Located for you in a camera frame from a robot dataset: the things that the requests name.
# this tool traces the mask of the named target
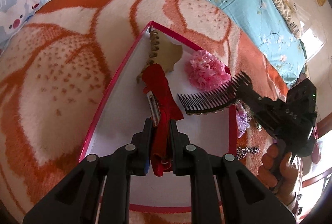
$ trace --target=black comb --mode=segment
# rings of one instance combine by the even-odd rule
[[[234,104],[240,98],[238,95],[240,87],[252,88],[251,79],[242,71],[217,89],[196,94],[178,94],[178,97],[186,114],[207,114],[221,111]]]

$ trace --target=orange and cream blanket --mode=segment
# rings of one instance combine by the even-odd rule
[[[232,75],[276,99],[287,88],[247,35],[205,0],[52,0],[15,35],[0,58],[0,198],[24,214],[76,164],[103,91],[140,31],[154,20],[215,54]],[[238,146],[254,173],[270,145],[251,129]],[[189,223],[190,214],[131,212],[135,224]]]

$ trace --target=red bow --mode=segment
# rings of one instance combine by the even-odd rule
[[[181,120],[183,115],[173,99],[168,80],[159,64],[152,64],[144,70],[142,80],[146,84],[143,92],[146,94],[152,91],[158,100],[160,121],[152,142],[151,164],[154,174],[162,176],[163,172],[172,171],[171,159],[167,154],[169,120]]]

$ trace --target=silver chain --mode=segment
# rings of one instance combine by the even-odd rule
[[[252,147],[252,148],[238,147],[238,148],[236,148],[236,158],[242,159],[242,158],[245,158],[248,153],[257,154],[258,152],[259,152],[259,147]]]

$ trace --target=silver screw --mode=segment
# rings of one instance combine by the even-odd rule
[[[226,154],[224,156],[224,158],[227,160],[227,161],[233,161],[235,159],[235,156],[233,156],[232,154]]]
[[[136,149],[136,146],[135,146],[134,144],[127,144],[127,145],[125,146],[125,149],[126,149],[127,151],[133,151],[133,150]]]
[[[195,151],[195,150],[196,150],[196,146],[193,145],[193,144],[188,144],[188,145],[186,146],[186,149],[187,149],[188,151]]]
[[[97,156],[95,154],[89,154],[87,157],[86,157],[86,160],[89,161],[89,162],[93,162],[97,159]]]

